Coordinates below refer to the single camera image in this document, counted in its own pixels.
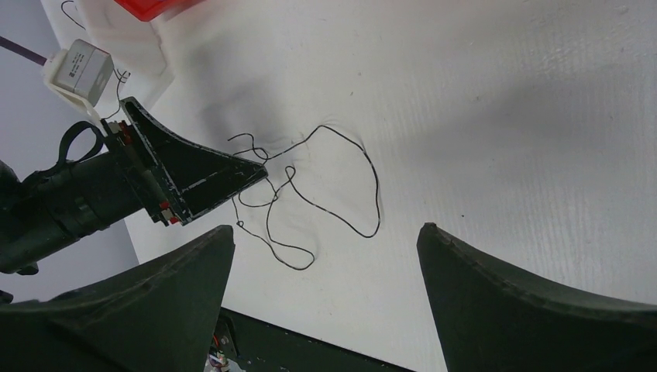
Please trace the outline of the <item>red bin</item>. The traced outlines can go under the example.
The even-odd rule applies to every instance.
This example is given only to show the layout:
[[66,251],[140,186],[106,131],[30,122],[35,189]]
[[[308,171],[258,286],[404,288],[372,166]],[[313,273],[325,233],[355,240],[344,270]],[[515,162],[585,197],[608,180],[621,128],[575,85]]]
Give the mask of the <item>red bin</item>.
[[115,0],[115,3],[142,22],[150,22],[166,12],[182,11],[198,0]]

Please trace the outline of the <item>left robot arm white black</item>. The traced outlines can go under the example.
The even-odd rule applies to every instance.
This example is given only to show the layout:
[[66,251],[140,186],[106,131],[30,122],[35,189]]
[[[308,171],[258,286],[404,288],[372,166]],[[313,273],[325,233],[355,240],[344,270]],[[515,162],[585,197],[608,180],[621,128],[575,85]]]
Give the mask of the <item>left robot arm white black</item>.
[[120,105],[122,121],[73,124],[50,169],[20,181],[2,165],[2,273],[34,275],[43,258],[139,210],[187,225],[267,176],[260,163],[178,136],[136,98]]

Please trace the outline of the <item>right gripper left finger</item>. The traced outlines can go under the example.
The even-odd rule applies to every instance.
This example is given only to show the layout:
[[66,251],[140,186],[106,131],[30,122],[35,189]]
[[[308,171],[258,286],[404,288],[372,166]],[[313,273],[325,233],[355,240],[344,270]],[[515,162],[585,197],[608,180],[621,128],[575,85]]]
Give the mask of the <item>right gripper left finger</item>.
[[3,371],[201,371],[236,246],[218,226],[49,301],[1,307]]

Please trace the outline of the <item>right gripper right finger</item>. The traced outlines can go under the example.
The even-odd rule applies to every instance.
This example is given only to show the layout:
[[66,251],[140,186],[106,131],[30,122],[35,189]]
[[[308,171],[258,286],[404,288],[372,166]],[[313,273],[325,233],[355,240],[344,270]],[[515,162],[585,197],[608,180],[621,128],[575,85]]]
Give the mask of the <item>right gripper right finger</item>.
[[450,371],[654,371],[656,307],[572,288],[428,222],[418,259]]

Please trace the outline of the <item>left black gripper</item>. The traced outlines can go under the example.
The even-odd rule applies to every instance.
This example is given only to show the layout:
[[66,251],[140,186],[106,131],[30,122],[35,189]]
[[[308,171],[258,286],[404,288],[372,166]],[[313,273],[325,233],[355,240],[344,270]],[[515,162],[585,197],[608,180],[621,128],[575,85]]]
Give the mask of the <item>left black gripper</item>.
[[155,119],[133,96],[123,120],[102,119],[104,143],[134,198],[165,226],[199,219],[264,180],[264,165],[191,142]]

